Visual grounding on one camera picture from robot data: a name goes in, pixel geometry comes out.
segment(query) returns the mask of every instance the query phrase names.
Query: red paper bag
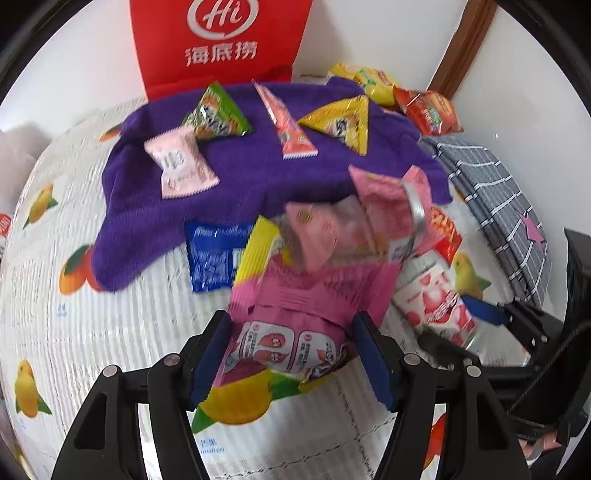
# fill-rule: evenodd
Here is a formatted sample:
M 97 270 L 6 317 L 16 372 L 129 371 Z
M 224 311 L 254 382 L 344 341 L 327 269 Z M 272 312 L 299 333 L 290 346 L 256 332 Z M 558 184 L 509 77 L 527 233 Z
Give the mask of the red paper bag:
M 148 97 L 291 80 L 312 0 L 130 0 Z

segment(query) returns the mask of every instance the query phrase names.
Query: black cable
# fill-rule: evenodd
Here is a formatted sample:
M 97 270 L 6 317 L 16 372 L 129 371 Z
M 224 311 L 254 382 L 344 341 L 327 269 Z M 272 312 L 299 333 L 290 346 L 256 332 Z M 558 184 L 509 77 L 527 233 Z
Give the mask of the black cable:
M 588 330 L 589 328 L 591 328 L 591 321 L 582 322 L 581 324 L 579 324 L 579 326 L 577 328 L 575 328 L 570 333 L 570 335 L 568 337 L 566 337 L 566 339 L 564 340 L 564 342 L 562 342 L 560 344 L 560 346 L 558 347 L 558 350 L 556 350 L 556 352 L 554 353 L 552 358 L 550 358 L 550 361 L 548 363 L 546 363 L 540 369 L 540 371 L 534 377 L 534 379 L 531 381 L 531 383 L 528 385 L 528 387 L 521 393 L 521 395 L 517 398 L 517 400 L 515 400 L 513 405 L 511 405 L 509 407 L 509 409 L 507 410 L 507 414 L 510 414 L 511 412 L 513 412 L 513 410 L 515 410 L 519 406 L 519 404 L 531 392 L 531 390 L 538 384 L 538 382 L 542 379 L 542 377 L 546 373 L 548 373 L 548 370 L 556 363 L 556 360 L 558 360 L 560 358 L 560 355 L 562 355 L 564 353 L 564 351 L 571 344 L 571 342 L 575 338 L 577 338 L 581 333 L 583 333 L 585 330 Z

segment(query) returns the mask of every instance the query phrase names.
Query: gray plaid cloth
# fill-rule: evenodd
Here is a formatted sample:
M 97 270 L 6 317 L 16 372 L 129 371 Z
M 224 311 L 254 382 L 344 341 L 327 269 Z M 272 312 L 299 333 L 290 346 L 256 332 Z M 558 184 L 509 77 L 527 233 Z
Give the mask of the gray plaid cloth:
M 544 230 L 511 174 L 488 148 L 457 137 L 421 137 L 419 144 L 466 198 L 516 298 L 541 307 L 552 266 L 548 244 L 528 239 L 522 217 L 532 220 L 545 238 Z

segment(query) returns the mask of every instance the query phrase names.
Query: pink candy wrapper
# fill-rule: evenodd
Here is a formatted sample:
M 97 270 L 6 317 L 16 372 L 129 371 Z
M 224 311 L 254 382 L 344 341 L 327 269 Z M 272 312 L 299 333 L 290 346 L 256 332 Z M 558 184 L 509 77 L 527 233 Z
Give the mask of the pink candy wrapper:
M 426 213 L 425 235 L 414 253 L 423 255 L 441 240 L 441 235 L 431 225 L 431 188 L 420 168 L 410 167 L 402 179 L 377 175 L 353 165 L 349 166 L 349 174 L 368 215 L 380 254 L 387 254 L 390 261 L 401 261 L 415 230 L 403 182 L 414 187 Z
M 318 271 L 333 257 L 375 253 L 371 227 L 356 197 L 334 205 L 288 203 L 285 212 L 300 240 L 308 272 Z
M 181 127 L 148 140 L 147 153 L 163 170 L 162 198 L 188 197 L 219 183 L 199 153 L 192 127 Z
M 318 155 L 318 150 L 293 119 L 285 104 L 264 85 L 256 82 L 254 85 L 277 129 L 277 135 L 283 147 L 283 159 Z
M 428 328 L 455 345 L 465 346 L 475 332 L 472 315 L 439 265 L 396 292 L 394 302 L 417 333 Z
M 260 281 L 232 289 L 232 339 L 214 385 L 265 368 L 302 382 L 339 368 L 352 357 L 348 332 L 354 315 L 366 310 L 381 324 L 400 267 L 364 263 L 312 275 L 291 270 L 274 255 Z

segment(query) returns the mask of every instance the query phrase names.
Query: yellow snack bag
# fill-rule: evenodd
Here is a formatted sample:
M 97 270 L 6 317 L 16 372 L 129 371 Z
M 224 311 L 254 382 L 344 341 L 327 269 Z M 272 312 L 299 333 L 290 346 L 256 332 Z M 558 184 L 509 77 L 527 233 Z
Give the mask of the yellow snack bag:
M 263 275 L 271 255 L 282 248 L 282 243 L 279 227 L 259 216 L 242 254 L 234 285 Z
M 300 118 L 298 123 L 338 138 L 359 155 L 368 152 L 369 99 L 366 95 L 329 103 Z
M 382 70 L 338 63 L 329 70 L 329 76 L 344 77 L 357 82 L 365 95 L 378 105 L 396 105 L 392 88 L 400 85 L 392 76 Z

